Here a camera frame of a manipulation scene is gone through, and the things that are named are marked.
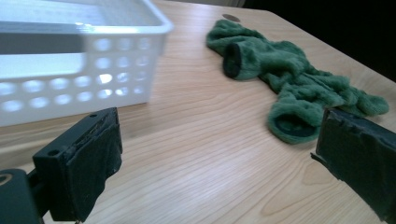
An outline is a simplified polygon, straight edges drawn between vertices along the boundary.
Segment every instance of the table surface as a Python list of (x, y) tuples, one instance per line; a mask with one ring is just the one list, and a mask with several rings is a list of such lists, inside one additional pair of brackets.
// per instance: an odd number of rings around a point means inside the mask
[[(385, 97), (390, 111), (370, 120), (393, 132), (395, 83), (268, 11), (154, 3), (175, 29), (150, 102), (119, 108), (123, 164), (85, 223), (381, 223), (310, 158), (317, 141), (291, 146), (269, 133), (276, 95), (258, 79), (224, 76), (205, 36), (230, 14), (270, 40), (295, 43), (317, 69)], [(0, 128), (0, 168), (30, 172), (32, 155), (84, 116)]]

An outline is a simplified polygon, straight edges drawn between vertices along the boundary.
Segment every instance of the dark background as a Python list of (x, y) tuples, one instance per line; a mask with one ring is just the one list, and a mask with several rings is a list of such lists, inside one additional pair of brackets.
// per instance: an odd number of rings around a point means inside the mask
[(396, 10), (388, 1), (246, 0), (243, 7), (264, 9), (396, 82)]

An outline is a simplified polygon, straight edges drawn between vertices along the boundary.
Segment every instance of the green fuzzy fabric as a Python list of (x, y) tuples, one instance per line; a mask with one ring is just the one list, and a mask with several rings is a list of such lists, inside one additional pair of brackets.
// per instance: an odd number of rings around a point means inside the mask
[(385, 114), (386, 100), (349, 85), (347, 77), (316, 69), (289, 41), (269, 41), (233, 21), (217, 21), (206, 45), (223, 57), (227, 77), (258, 77), (278, 94), (268, 116), (269, 130), (284, 142), (318, 138), (324, 108), (337, 107), (360, 117)]

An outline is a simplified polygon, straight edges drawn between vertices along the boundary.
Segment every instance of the white plastic basket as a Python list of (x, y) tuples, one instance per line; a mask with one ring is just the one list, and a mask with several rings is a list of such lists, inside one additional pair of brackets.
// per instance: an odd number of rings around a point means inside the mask
[(172, 29), (149, 0), (0, 0), (0, 126), (146, 103)]

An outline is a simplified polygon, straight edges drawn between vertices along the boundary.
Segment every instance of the wood grain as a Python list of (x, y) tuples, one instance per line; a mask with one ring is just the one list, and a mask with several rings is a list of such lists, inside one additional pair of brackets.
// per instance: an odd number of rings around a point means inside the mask
[[(123, 164), (86, 223), (380, 223), (310, 158), (316, 141), (290, 146), (269, 133), (276, 95), (258, 79), (225, 77), (205, 35), (230, 14), (270, 40), (295, 43), (317, 69), (385, 97), (388, 114), (370, 119), (394, 132), (395, 83), (268, 11), (154, 3), (175, 29), (150, 102), (119, 108)], [(32, 155), (83, 116), (0, 128), (0, 168), (29, 172)], [(54, 223), (50, 214), (45, 221)]]

